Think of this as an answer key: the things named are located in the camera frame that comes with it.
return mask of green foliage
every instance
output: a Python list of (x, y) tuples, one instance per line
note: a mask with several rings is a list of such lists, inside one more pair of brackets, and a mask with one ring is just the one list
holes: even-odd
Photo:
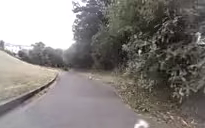
[(204, 8), (205, 0), (74, 3), (76, 44), (66, 58), (79, 67), (125, 67), (138, 85), (169, 88), (182, 101), (205, 92)]
[(18, 52), (19, 57), (29, 63), (42, 66), (64, 68), (66, 66), (63, 60), (63, 50), (45, 47), (42, 42), (32, 45), (30, 51), (21, 50)]

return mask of tree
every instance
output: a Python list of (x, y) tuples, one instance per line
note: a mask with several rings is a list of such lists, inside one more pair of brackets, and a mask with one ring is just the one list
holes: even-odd
[(1, 48), (2, 50), (5, 49), (5, 42), (4, 42), (3, 40), (0, 40), (0, 48)]
[(105, 21), (103, 15), (103, 5), (105, 1), (86, 0), (84, 6), (73, 2), (73, 12), (76, 13), (76, 20), (73, 25), (74, 39), (76, 44), (70, 49), (75, 54), (72, 59), (74, 66), (91, 67), (92, 58), (92, 38), (99, 31), (100, 25)]

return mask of grassy embankment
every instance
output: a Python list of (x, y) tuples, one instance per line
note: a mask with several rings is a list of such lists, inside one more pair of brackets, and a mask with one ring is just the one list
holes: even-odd
[(28, 64), (0, 51), (0, 102), (47, 84), (57, 72)]

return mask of white object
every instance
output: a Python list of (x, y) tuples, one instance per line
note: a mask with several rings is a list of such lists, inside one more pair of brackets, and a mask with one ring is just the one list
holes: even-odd
[(149, 124), (144, 120), (138, 120), (134, 128), (149, 128)]

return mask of vegetation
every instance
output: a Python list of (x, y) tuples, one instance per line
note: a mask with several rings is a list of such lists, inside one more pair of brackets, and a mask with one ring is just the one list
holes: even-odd
[(34, 66), (0, 51), (0, 102), (50, 82), (57, 71)]
[(30, 51), (21, 50), (18, 52), (19, 57), (29, 63), (48, 66), (48, 67), (65, 67), (63, 59), (63, 50), (45, 47), (42, 42), (32, 45), (33, 49)]
[(121, 69), (146, 89), (180, 101), (205, 92), (205, 7), (195, 0), (73, 2), (73, 67)]
[(0, 40), (0, 49), (5, 49), (5, 42), (3, 40)]

